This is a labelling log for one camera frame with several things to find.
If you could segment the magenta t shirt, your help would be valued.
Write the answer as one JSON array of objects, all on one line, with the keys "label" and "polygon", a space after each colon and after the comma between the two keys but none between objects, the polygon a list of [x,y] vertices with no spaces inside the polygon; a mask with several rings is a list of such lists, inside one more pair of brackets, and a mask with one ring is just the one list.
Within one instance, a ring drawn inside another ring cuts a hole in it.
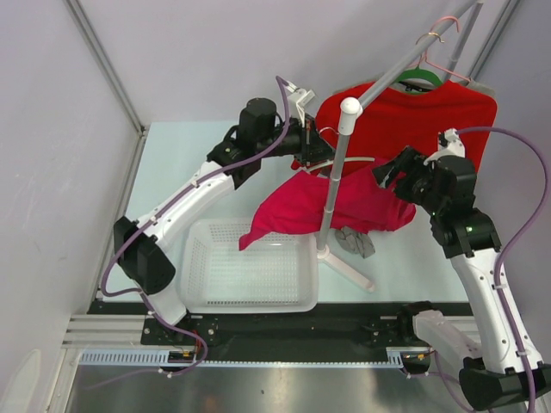
[{"label": "magenta t shirt", "polygon": [[[376,158],[356,163],[356,170],[342,176],[331,228],[347,226],[362,233],[397,231],[413,220],[416,207],[397,198],[392,190],[379,188],[375,181],[372,169],[386,162]],[[238,248],[245,250],[271,232],[305,235],[319,231],[328,190],[327,178],[296,173],[261,203]]]}]

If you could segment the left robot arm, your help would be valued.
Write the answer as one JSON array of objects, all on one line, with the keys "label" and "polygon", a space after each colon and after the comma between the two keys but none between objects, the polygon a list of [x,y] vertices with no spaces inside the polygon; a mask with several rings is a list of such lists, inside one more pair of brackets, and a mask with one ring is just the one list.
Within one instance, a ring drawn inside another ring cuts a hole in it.
[{"label": "left robot arm", "polygon": [[163,319],[159,331],[169,342],[184,342],[190,333],[184,318],[189,310],[176,289],[170,247],[208,207],[255,175],[266,157],[292,156],[300,163],[313,163],[333,155],[305,111],[313,98],[314,93],[305,89],[285,95],[283,114],[268,98],[249,100],[237,124],[171,197],[138,219],[122,217],[115,222],[111,263],[134,283],[134,291],[144,297],[151,312]]}]

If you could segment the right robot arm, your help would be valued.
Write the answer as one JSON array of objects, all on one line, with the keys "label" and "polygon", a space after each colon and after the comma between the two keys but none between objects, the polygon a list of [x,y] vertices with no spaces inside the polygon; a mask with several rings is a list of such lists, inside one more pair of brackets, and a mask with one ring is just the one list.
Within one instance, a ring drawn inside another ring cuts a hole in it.
[{"label": "right robot arm", "polygon": [[399,320],[399,339],[435,349],[435,359],[454,370],[474,410],[526,403],[532,411],[536,399],[550,392],[550,365],[514,307],[494,223],[474,207],[473,162],[448,150],[426,157],[406,147],[373,175],[381,188],[429,214],[432,236],[461,280],[480,337],[475,342],[423,303],[418,313]]}]

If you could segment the pale green hanger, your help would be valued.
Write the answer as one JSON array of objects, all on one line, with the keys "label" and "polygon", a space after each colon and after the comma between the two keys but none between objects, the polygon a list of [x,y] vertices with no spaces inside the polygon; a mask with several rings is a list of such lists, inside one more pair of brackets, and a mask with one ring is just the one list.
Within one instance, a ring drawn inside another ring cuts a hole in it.
[{"label": "pale green hanger", "polygon": [[[331,127],[331,126],[324,126],[319,130],[319,134],[323,133],[324,131],[330,131],[333,134],[337,135],[337,131]],[[375,161],[374,157],[346,157],[344,159],[345,163],[372,163]],[[314,166],[310,166],[308,168],[305,168],[305,172],[312,173],[317,170],[322,170],[327,167],[331,167],[334,164],[333,160],[324,161],[322,163],[317,163]]]}]

